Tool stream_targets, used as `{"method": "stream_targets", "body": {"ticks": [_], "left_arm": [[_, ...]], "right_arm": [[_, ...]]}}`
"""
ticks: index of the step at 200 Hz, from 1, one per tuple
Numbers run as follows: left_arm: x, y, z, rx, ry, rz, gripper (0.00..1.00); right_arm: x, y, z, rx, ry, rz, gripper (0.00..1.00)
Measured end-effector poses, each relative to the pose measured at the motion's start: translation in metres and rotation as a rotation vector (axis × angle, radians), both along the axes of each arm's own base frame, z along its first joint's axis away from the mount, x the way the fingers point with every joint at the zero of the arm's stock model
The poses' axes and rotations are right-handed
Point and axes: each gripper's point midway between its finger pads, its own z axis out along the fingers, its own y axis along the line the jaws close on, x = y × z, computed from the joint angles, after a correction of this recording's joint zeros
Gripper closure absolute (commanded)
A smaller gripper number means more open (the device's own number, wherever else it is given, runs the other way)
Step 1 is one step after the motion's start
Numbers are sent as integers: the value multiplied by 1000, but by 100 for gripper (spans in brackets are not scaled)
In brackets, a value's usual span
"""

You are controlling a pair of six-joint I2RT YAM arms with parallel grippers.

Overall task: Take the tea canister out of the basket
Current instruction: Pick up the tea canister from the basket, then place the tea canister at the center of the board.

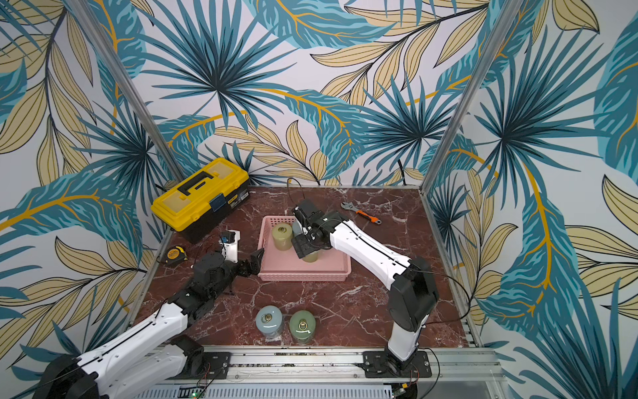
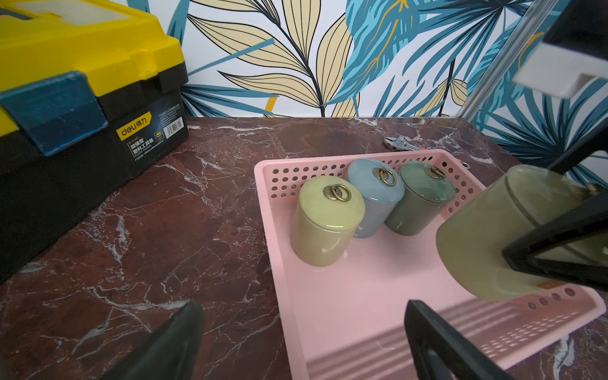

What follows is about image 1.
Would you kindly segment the pink plastic basket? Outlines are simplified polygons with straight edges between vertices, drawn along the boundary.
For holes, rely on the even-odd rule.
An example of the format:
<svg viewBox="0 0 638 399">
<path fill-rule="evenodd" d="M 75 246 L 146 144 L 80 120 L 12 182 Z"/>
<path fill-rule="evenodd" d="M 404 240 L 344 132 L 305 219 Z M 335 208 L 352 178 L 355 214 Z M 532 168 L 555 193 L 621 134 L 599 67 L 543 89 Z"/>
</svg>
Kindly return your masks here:
<svg viewBox="0 0 638 399">
<path fill-rule="evenodd" d="M 321 250 L 314 262 L 297 257 L 294 248 L 276 248 L 272 233 L 279 224 L 292 226 L 293 216 L 265 216 L 262 221 L 259 249 L 264 249 L 259 278 L 262 281 L 282 282 L 343 282 L 352 272 L 352 261 L 347 254 L 335 249 Z"/>
</svg>

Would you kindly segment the green tea canister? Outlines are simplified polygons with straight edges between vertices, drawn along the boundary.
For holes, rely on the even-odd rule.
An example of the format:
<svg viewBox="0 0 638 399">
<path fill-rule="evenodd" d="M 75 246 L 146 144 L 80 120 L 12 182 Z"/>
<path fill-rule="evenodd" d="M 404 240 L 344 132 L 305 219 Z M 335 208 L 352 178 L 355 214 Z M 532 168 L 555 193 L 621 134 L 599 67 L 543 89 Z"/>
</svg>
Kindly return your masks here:
<svg viewBox="0 0 638 399">
<path fill-rule="evenodd" d="M 295 312 L 289 319 L 289 330 L 292 338 L 299 344 L 310 344 L 315 336 L 317 321 L 307 310 Z"/>
</svg>

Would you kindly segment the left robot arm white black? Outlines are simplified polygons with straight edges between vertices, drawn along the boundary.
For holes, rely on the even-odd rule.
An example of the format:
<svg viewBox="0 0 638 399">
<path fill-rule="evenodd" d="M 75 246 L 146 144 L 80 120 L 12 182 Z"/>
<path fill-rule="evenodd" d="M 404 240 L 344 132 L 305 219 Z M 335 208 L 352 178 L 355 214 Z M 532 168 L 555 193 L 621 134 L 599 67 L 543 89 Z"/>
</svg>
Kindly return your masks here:
<svg viewBox="0 0 638 399">
<path fill-rule="evenodd" d="M 132 329 L 81 355 L 49 363 L 36 398 L 132 398 L 164 380 L 203 372 L 204 349 L 186 329 L 210 312 L 237 277 L 259 274 L 264 251 L 233 262 L 221 252 L 204 256 L 193 277 Z"/>
</svg>

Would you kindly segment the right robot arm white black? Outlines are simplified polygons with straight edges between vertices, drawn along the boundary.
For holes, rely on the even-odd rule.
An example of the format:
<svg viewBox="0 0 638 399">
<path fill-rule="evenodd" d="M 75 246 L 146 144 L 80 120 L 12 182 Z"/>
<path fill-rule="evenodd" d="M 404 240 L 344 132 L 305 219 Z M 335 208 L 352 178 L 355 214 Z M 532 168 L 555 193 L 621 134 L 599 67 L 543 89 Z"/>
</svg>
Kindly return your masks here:
<svg viewBox="0 0 638 399">
<path fill-rule="evenodd" d="M 387 357 L 404 366 L 417 352 L 418 341 L 440 295 L 431 266 L 421 257 L 395 252 L 338 212 L 325 213 L 305 199 L 292 209 L 301 233 L 292 238 L 297 257 L 319 249 L 335 249 L 374 274 L 388 289 L 393 320 L 385 347 Z"/>
</svg>

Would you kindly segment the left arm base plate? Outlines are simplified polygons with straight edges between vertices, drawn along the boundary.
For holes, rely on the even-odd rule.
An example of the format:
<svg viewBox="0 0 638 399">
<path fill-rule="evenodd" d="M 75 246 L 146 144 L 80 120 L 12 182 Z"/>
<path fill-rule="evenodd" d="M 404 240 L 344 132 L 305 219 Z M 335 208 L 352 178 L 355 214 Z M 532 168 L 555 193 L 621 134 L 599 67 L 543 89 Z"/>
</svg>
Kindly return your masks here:
<svg viewBox="0 0 638 399">
<path fill-rule="evenodd" d="M 226 379 L 231 360 L 230 352 L 201 352 L 187 357 L 184 369 L 176 378 L 210 378 Z"/>
</svg>

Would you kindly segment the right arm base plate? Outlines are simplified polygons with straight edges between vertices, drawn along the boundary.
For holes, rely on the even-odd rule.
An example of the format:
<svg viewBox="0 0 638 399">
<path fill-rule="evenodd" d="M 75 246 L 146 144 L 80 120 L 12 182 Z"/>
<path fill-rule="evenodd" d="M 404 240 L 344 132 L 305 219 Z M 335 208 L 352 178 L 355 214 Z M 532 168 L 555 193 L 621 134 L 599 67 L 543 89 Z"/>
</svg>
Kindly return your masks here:
<svg viewBox="0 0 638 399">
<path fill-rule="evenodd" d="M 430 360 L 425 351 L 415 351 L 406 361 L 396 358 L 388 350 L 365 351 L 361 368 L 366 378 L 431 377 Z"/>
</svg>

